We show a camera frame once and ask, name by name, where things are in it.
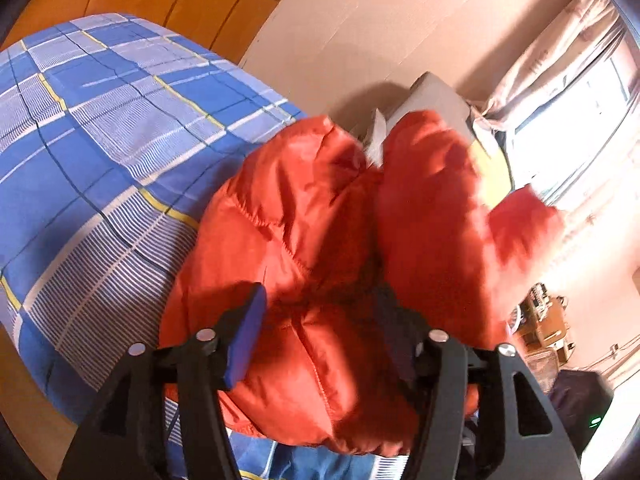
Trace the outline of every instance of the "blue plaid bedsheet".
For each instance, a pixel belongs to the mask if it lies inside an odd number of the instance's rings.
[[[154,23],[100,14],[0,53],[0,320],[76,423],[162,309],[212,194],[303,113],[228,60]],[[168,455],[186,474],[178,406]],[[231,433],[246,478],[396,478],[347,457]]]

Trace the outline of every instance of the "red puffer jacket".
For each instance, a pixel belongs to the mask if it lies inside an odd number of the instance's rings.
[[[252,153],[213,197],[169,297],[161,346],[212,326],[262,282],[268,310],[246,378],[221,394],[226,425],[292,446],[410,451],[405,401],[372,315],[383,280],[462,342],[492,348],[548,262],[563,224],[529,188],[492,211],[461,136],[405,116],[384,168],[328,118]],[[468,412],[477,397],[468,395]]]

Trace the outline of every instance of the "silver screw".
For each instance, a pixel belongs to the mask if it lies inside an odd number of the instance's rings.
[[[196,339],[205,343],[207,341],[211,341],[215,336],[216,332],[212,328],[203,328],[202,330],[198,330]]]
[[[429,339],[436,343],[446,343],[449,340],[449,334],[439,328],[429,330]]]
[[[498,345],[498,352],[500,352],[505,357],[515,357],[516,347],[509,343],[500,343]]]
[[[145,353],[145,350],[146,346],[144,343],[133,343],[133,345],[129,347],[129,350],[127,350],[127,353],[136,357]]]

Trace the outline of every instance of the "bed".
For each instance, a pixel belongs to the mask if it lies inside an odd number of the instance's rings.
[[[162,308],[211,195],[304,114],[228,60],[127,14],[0,53],[0,320],[53,406],[82,420]],[[166,401],[172,473],[186,476]],[[246,478],[395,478],[406,458],[231,433]]]

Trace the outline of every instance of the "beige curtain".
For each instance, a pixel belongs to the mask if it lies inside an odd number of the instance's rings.
[[[623,27],[610,0],[573,0],[511,67],[479,115],[494,130],[515,129],[567,88]]]

